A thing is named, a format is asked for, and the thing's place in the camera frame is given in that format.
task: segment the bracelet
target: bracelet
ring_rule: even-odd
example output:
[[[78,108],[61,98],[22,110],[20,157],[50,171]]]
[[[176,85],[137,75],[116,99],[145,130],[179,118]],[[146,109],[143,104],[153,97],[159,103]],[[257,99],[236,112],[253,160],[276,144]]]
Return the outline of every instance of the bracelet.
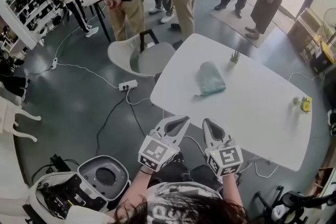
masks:
[[[151,175],[153,174],[153,173],[151,173],[151,174],[149,174],[149,173],[146,173],[146,172],[144,172],[144,171],[143,171],[143,170],[141,170],[141,169],[140,169],[140,171],[141,171],[141,172],[143,172],[143,173],[144,173],[144,174],[146,174],[146,175],[149,175],[149,176],[151,176]]]

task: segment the dark dress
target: dark dress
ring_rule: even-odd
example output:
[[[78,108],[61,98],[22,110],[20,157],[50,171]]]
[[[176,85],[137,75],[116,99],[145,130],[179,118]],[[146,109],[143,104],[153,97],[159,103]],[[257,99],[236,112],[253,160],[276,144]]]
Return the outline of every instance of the dark dress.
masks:
[[[251,18],[256,23],[256,28],[261,34],[265,33],[281,3],[282,0],[274,0],[271,4],[268,4],[267,0],[257,0],[251,13]]]

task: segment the white chair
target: white chair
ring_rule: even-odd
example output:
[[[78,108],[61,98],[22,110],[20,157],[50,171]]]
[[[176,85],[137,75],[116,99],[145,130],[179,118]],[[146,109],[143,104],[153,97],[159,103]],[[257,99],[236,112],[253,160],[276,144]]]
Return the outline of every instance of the white chair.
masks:
[[[9,102],[8,100],[0,97],[0,134],[5,132],[12,133],[19,137],[26,137],[32,139],[34,142],[37,142],[37,139],[30,134],[25,134],[21,132],[17,132],[13,125],[18,127],[18,124],[15,122],[15,115],[22,114],[27,118],[30,118],[35,121],[40,121],[42,118],[40,116],[35,117],[30,115],[28,112],[22,110],[20,107],[15,104]]]
[[[144,36],[150,34],[155,45],[144,49]],[[151,29],[128,40],[113,42],[108,48],[109,59],[121,69],[138,77],[155,77],[166,67],[175,53],[169,43],[160,43]],[[133,70],[131,62],[139,69]]]

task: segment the chair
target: chair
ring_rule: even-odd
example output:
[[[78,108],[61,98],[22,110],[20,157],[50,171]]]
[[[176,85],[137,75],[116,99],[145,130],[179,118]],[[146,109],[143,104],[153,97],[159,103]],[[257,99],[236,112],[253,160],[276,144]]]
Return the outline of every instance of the chair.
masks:
[[[18,127],[18,124],[15,122],[15,115],[22,114],[32,120],[41,121],[41,117],[35,117],[30,115],[28,112],[22,110],[20,107],[9,102],[8,100],[0,97],[0,134],[4,132],[12,133],[19,137],[27,137],[32,139],[34,142],[37,142],[37,139],[32,135],[17,132],[13,125]]]
[[[274,223],[271,218],[271,214],[273,209],[278,205],[284,205],[289,208],[289,211],[282,217],[282,219],[278,220],[276,223],[286,223],[286,224],[305,224],[308,220],[308,217],[305,217],[304,220],[301,220],[301,216],[304,213],[305,208],[315,208],[319,207],[323,204],[327,204],[328,206],[333,206],[336,204],[336,191],[333,194],[322,197],[316,198],[315,196],[303,196],[300,193],[296,193],[295,191],[290,191],[286,194],[282,195],[284,187],[279,186],[277,191],[279,191],[275,201],[270,206],[268,203],[263,199],[260,192],[257,192],[255,195],[257,198],[260,199],[264,208],[264,212],[252,220],[252,223],[257,222],[259,219],[264,219],[265,223]]]
[[[149,34],[155,45],[145,49],[145,35]],[[169,43],[160,43],[151,29],[128,40],[113,42],[108,57],[115,65],[138,77],[155,77],[166,67],[175,53]]]

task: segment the sandal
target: sandal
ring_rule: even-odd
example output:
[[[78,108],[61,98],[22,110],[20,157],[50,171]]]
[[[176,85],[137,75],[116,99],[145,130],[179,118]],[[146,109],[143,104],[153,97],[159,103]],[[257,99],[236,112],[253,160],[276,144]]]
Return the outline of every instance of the sandal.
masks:
[[[249,39],[253,39],[253,40],[258,40],[258,39],[260,38],[260,36],[259,36],[259,37],[256,37],[256,36],[254,36],[252,33],[246,33],[246,34],[245,34],[245,37],[247,37],[247,38],[249,38]]]
[[[248,26],[245,27],[245,30],[249,31],[250,33],[255,33],[254,29],[249,28]]]

